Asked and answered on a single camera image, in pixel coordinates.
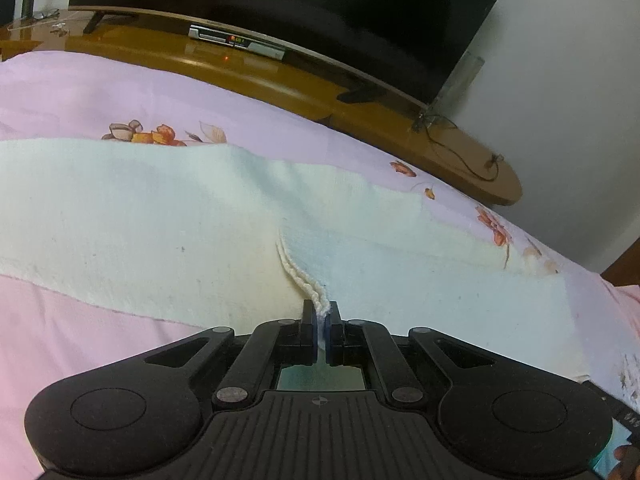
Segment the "person's right hand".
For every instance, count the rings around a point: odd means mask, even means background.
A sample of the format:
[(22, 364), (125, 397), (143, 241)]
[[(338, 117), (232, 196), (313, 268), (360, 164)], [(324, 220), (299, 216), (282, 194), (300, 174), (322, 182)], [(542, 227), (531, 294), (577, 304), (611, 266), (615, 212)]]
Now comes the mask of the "person's right hand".
[(608, 474), (608, 480), (639, 480), (640, 450), (633, 445), (622, 445), (616, 448), (614, 457), (617, 465)]

